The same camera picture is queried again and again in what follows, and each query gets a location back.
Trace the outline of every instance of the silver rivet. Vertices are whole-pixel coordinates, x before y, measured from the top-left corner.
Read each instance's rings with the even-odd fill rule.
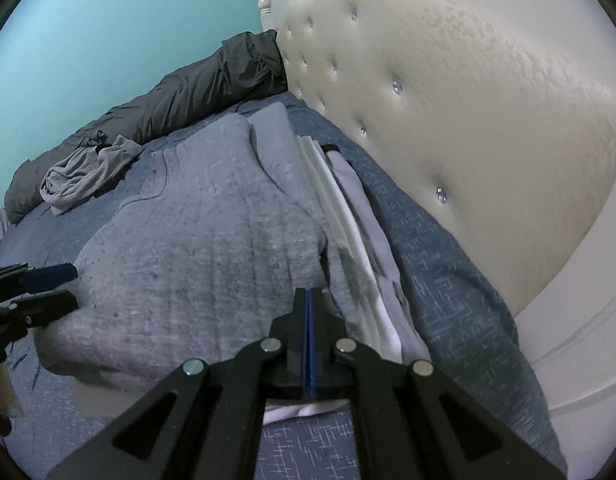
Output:
[[[437,187],[437,200],[440,204],[448,202],[448,192],[445,190],[445,187]]]
[[[415,361],[412,364],[412,371],[422,377],[430,377],[435,371],[435,367],[429,361]]]
[[[357,343],[349,337],[342,337],[335,343],[335,347],[344,354],[350,354],[350,352],[354,352],[357,349]]]
[[[276,352],[281,349],[281,341],[276,337],[266,337],[261,341],[261,349],[264,352]]]
[[[185,375],[198,375],[203,372],[205,368],[205,364],[200,359],[188,359],[184,363],[184,374]]]

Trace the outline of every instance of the upholstered headboard panel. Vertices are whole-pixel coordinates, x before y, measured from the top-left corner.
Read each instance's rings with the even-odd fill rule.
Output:
[[[616,93],[448,0],[290,0],[290,90],[452,232],[516,314],[616,177]]]

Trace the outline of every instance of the blue bed sheet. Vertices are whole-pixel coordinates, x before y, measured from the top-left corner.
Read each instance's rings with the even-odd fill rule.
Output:
[[[244,102],[145,146],[116,188],[65,215],[48,205],[11,228],[0,245],[0,267],[73,262],[121,201],[138,194],[153,171],[150,152],[174,146],[205,124],[230,112],[250,115],[281,101],[299,136],[336,144],[357,171],[373,210],[390,240],[419,332],[435,364],[491,413],[566,470],[550,425],[546,400],[517,343],[504,301],[472,264],[457,241],[427,211],[337,127],[289,92]],[[68,377],[40,367],[30,337],[9,348],[6,365],[24,407],[3,440],[12,457],[34,480],[100,431],[108,420],[83,419],[75,411]],[[256,478],[260,480],[357,479],[359,471],[347,410],[272,424],[264,429]]]

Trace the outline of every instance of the teal wall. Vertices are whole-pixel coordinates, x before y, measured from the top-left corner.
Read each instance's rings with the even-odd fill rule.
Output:
[[[244,30],[257,0],[22,0],[0,33],[0,205],[26,158]]]

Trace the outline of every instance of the triangular cutout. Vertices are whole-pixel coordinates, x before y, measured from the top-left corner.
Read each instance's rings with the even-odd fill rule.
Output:
[[[161,397],[149,410],[121,431],[112,441],[112,445],[139,460],[146,460],[176,401],[177,395],[172,392]]]
[[[501,447],[499,437],[484,426],[448,394],[439,397],[461,450],[468,462],[474,462]]]

